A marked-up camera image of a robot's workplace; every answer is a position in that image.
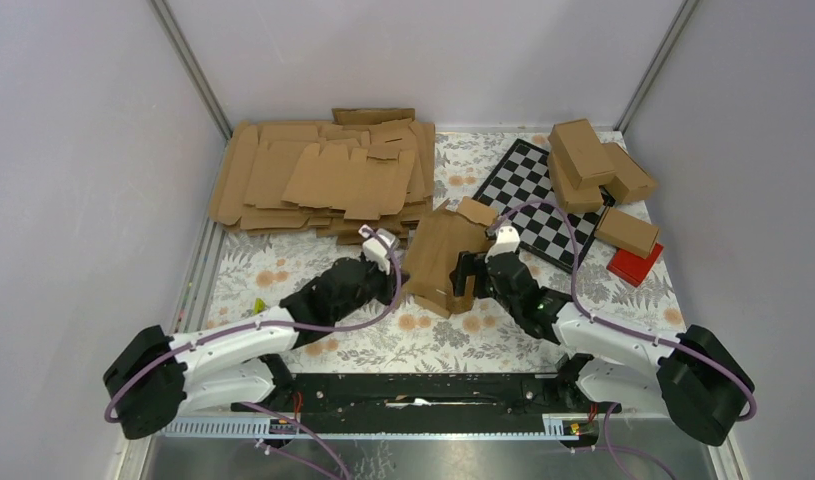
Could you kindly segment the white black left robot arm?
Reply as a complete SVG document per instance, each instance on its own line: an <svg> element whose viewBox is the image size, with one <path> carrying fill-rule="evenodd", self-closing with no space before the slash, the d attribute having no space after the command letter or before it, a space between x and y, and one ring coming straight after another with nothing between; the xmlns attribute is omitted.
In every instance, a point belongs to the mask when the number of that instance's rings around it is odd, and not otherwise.
<svg viewBox="0 0 815 480"><path fill-rule="evenodd" d="M408 273L367 259L339 258L277 305L244 321L179 335L154 325L137 333L103 375L108 423L129 440L152 435L182 413L260 402L279 411L290 380L264 362L341 331L339 321L372 301L391 311Z"/></svg>

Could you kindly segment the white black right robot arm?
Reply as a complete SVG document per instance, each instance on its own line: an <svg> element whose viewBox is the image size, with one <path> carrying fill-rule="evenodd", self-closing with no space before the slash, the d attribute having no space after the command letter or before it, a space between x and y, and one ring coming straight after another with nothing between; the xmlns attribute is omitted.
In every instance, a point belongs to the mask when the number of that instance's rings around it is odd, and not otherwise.
<svg viewBox="0 0 815 480"><path fill-rule="evenodd" d="M642 331L587 313L575 296L541 286L516 252L462 252L450 280L455 296L490 298L526 334L573 351L556 386L566 410L640 408L711 446L757 413L753 381L705 327Z"/></svg>

